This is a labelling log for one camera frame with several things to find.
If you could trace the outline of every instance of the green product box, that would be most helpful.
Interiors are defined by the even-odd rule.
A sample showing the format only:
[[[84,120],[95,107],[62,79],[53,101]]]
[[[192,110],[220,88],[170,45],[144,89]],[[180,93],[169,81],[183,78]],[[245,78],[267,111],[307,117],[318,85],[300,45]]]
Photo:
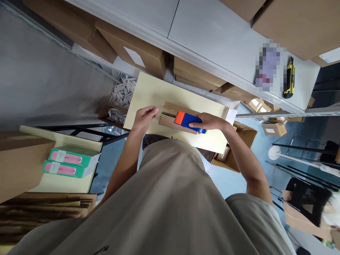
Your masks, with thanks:
[[[83,178],[93,172],[95,164],[90,167],[69,165],[65,163],[45,160],[42,171],[48,174],[57,174],[74,178]]]
[[[98,162],[99,156],[99,152],[65,145],[51,149],[48,160],[69,165],[90,167]]]

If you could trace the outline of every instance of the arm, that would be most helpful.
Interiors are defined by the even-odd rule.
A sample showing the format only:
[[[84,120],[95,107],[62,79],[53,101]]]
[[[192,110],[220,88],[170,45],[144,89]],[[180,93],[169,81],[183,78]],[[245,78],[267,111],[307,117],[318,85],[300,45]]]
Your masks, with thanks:
[[[137,111],[134,125],[127,137],[123,152],[113,171],[106,193],[102,201],[89,213],[88,217],[137,172],[138,155],[143,135],[148,130],[151,120],[156,117],[157,113],[158,108],[156,107],[146,107]]]
[[[273,205],[269,185],[264,174],[261,164],[248,148],[232,125],[209,113],[200,113],[197,115],[202,123],[191,123],[190,127],[198,127],[204,129],[219,129],[226,137],[230,148],[235,157],[237,166],[247,182],[247,194],[261,198],[262,200]]]

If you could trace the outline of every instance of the blue floor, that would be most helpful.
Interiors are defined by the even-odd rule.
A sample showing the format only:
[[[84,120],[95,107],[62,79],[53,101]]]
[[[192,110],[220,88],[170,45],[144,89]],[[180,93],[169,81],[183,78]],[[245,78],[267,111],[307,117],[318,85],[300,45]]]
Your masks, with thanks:
[[[242,105],[240,105],[238,108],[238,113],[243,114],[249,112]],[[288,122],[286,124],[287,134],[283,137],[266,136],[263,132],[261,123],[259,123],[259,121],[256,118],[237,119],[237,121],[258,131],[251,149],[255,156],[260,161],[270,186],[275,187],[278,190],[282,190],[286,187],[291,176],[271,166],[270,164],[266,163],[266,161],[278,163],[284,166],[291,165],[293,167],[299,168],[302,171],[305,172],[308,171],[308,166],[304,164],[296,163],[293,161],[287,161],[283,159],[278,159],[275,162],[269,160],[267,152],[270,145],[274,142],[289,145],[292,137],[295,134],[301,134],[309,137],[318,137],[319,134],[322,133],[324,127],[322,124],[320,124],[322,123],[322,121],[319,122],[317,118],[318,117],[306,118],[305,122],[303,123]],[[111,133],[108,129],[109,128],[107,127],[105,132]],[[108,181],[110,180],[110,176],[118,162],[124,144],[125,139],[103,147],[100,162],[98,164],[96,171],[98,176],[95,177],[93,181],[90,190],[91,193],[97,194],[103,193],[105,187],[107,186]],[[285,148],[282,148],[282,153],[285,154],[286,152],[287,150]],[[140,150],[138,165],[140,164],[141,157],[142,150]],[[215,183],[215,185],[217,186],[218,190],[221,192],[224,198],[227,198],[235,193],[246,192],[247,184],[241,174],[230,171],[225,168],[211,165],[203,157],[202,160],[204,162],[207,173],[210,175],[211,179],[213,180],[213,182]],[[282,223],[285,225],[284,212],[282,212],[278,208],[276,209],[279,213]]]

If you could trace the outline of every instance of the white lamp base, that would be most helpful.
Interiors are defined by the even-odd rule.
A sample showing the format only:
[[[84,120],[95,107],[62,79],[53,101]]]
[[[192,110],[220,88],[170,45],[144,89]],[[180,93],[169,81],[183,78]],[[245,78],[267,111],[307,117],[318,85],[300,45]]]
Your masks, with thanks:
[[[268,150],[268,157],[271,160],[277,160],[281,156],[281,148],[277,145],[274,145]]]

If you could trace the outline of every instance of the hand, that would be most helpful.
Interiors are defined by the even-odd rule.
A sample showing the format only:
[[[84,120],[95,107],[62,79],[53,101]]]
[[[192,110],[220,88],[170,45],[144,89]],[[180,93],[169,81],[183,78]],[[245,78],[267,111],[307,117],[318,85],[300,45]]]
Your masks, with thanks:
[[[219,129],[221,131],[227,131],[231,124],[224,119],[209,113],[200,113],[196,115],[202,120],[202,123],[190,123],[189,127],[198,127],[203,129]]]
[[[159,109],[157,107],[145,107],[139,109],[136,113],[135,122],[131,131],[137,131],[145,134],[148,130],[152,119],[156,118]]]

